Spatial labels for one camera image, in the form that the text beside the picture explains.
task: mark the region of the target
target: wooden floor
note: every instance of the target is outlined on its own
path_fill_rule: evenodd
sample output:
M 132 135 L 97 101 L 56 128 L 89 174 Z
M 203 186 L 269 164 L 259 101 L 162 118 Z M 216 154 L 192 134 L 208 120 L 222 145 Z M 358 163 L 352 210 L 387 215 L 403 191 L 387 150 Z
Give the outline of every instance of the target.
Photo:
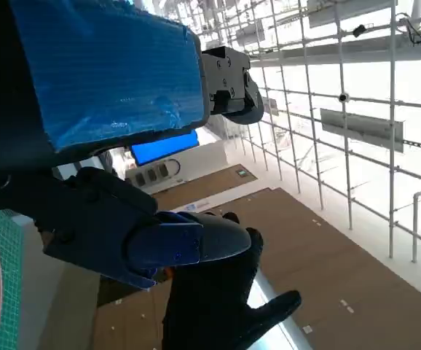
M 261 231 L 262 272 L 276 293 L 301 292 L 294 319 L 314 350 L 421 350 L 421 293 L 282 189 L 211 211 L 233 211 Z M 93 348 L 160 349 L 169 289 L 99 308 Z
M 178 186 L 155 193 L 152 196 L 157 199 L 159 210 L 173 210 L 179 206 L 184 206 L 199 199 L 222 193 L 254 180 L 256 180 L 256 177 L 244 166 L 239 164 L 216 171 L 199 179 L 179 184 Z

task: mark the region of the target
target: gloved hand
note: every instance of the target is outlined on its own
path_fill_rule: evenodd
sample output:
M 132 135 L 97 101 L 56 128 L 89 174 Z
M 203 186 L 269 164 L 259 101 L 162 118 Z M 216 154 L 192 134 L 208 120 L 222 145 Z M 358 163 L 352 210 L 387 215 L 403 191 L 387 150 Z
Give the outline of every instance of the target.
M 239 223 L 234 213 L 224 217 Z M 247 231 L 249 250 L 176 269 L 163 320 L 163 350 L 247 349 L 301 304 L 297 291 L 282 294 L 260 308 L 246 304 L 263 246 L 258 230 Z

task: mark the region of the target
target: white wall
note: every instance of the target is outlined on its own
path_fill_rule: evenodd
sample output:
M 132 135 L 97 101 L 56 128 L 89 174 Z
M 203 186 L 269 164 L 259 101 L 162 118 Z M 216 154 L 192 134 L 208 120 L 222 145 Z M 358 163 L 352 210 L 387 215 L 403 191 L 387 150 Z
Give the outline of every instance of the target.
M 138 172 L 144 173 L 147 169 L 164 162 L 167 163 L 170 174 L 173 174 L 176 170 L 176 164 L 174 162 L 168 162 L 168 160 L 171 159 L 177 160 L 180 163 L 181 168 L 179 173 L 164 181 L 157 182 L 156 184 L 146 184 L 141 187 L 144 192 L 156 193 L 176 186 L 177 184 L 197 179 L 206 174 L 226 168 L 228 164 L 224 142 L 217 141 L 212 144 L 204 144 L 202 146 L 187 149 L 186 151 L 176 153 L 170 157 L 141 166 L 140 168 L 129 170 L 127 171 L 126 176 L 135 184 L 135 175 Z

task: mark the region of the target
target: blue painter's tape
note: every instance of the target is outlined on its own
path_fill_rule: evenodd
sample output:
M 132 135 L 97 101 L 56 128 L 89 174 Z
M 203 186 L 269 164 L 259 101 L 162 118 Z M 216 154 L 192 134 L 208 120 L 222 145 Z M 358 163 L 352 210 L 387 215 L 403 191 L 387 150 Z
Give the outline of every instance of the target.
M 185 26 L 120 1 L 11 4 L 56 151 L 204 118 L 198 52 Z

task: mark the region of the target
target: black cable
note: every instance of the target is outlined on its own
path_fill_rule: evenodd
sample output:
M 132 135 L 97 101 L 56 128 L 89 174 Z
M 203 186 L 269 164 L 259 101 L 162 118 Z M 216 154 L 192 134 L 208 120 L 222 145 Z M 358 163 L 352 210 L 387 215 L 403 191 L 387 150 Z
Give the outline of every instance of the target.
M 413 30 L 413 32 L 416 33 L 416 35 L 418 35 L 418 37 L 420 39 L 421 39 L 421 33 L 412 25 L 412 23 L 409 20 L 406 20 L 406 21 L 408 23 L 408 25 L 406 26 L 406 31 L 408 31 L 408 37 L 409 37 L 410 41 L 413 43 L 413 45 L 415 45 L 415 44 L 421 44 L 421 41 L 420 42 L 416 42 L 414 40 L 414 36 L 412 36 L 412 33 L 411 33 L 410 28 Z

